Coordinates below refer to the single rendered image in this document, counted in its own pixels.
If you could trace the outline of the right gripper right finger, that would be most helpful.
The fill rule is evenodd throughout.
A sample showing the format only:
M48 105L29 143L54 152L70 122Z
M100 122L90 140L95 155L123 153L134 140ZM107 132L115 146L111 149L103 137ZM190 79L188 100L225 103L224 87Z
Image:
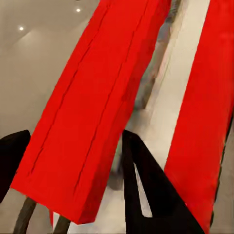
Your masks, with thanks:
M139 135L123 130L126 234L205 234ZM136 164L153 217L142 214Z

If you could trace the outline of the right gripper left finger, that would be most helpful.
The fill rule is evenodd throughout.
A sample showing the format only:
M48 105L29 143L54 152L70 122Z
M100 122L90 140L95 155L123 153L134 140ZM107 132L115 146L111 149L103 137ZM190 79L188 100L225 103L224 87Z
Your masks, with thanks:
M0 139L0 203L9 191L30 139L28 130Z

